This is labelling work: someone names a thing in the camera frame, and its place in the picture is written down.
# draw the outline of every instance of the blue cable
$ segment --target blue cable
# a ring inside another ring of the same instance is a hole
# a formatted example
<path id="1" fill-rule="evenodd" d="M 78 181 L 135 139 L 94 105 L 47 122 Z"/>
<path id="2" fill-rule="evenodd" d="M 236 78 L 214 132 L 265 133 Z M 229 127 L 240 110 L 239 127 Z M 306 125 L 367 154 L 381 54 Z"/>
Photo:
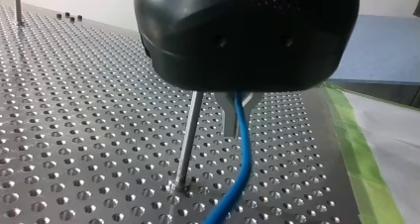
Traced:
<path id="1" fill-rule="evenodd" d="M 241 197 L 242 191 L 247 185 L 251 176 L 251 147 L 250 134 L 248 132 L 247 119 L 245 118 L 244 107 L 242 106 L 241 93 L 235 94 L 235 108 L 239 119 L 242 137 L 242 167 L 234 186 L 223 197 L 222 201 L 210 213 L 204 224 L 221 224 L 225 221 L 228 212 Z"/>

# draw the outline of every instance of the metal peg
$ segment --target metal peg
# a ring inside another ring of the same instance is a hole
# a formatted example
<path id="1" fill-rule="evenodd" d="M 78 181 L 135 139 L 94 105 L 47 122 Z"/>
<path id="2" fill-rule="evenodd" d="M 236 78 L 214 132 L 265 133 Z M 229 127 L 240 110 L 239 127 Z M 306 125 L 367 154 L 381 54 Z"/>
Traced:
<path id="1" fill-rule="evenodd" d="M 17 26 L 22 26 L 22 3 L 21 0 L 13 0 L 13 3 L 15 4 L 15 20 Z"/>
<path id="2" fill-rule="evenodd" d="M 182 141 L 182 151 L 175 179 L 176 191 L 184 191 L 189 185 L 186 181 L 186 174 L 188 172 L 189 160 L 191 159 L 191 151 L 194 144 L 202 100 L 203 92 L 192 93 L 191 107 L 188 113 L 188 120 L 186 121 L 185 136 Z"/>

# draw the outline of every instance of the blue surface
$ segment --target blue surface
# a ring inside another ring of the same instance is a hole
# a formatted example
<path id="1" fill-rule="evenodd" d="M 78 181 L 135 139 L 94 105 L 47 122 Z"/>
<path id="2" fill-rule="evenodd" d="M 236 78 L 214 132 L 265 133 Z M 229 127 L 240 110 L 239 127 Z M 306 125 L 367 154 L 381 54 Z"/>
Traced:
<path id="1" fill-rule="evenodd" d="M 420 84 L 420 19 L 359 15 L 330 80 Z"/>

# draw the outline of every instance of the black plastic housing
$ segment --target black plastic housing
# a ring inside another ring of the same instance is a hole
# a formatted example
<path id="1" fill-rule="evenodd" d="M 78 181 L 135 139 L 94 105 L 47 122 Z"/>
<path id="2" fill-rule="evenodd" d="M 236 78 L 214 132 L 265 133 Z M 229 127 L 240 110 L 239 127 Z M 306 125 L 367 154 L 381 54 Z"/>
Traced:
<path id="1" fill-rule="evenodd" d="M 339 65 L 359 0 L 135 0 L 157 74 L 183 89 L 292 91 Z"/>

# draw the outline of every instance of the perforated metal plate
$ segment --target perforated metal plate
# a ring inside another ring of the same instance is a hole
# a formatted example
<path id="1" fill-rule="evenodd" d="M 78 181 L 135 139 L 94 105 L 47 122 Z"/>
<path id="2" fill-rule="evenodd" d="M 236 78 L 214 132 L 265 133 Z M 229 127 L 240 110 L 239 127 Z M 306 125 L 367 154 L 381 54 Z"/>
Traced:
<path id="1" fill-rule="evenodd" d="M 0 223 L 200 223 L 238 175 L 240 140 L 203 100 L 186 193 L 171 192 L 190 93 L 138 39 L 0 8 Z M 229 223 L 359 223 L 328 107 L 268 93 L 251 119 L 253 177 Z"/>

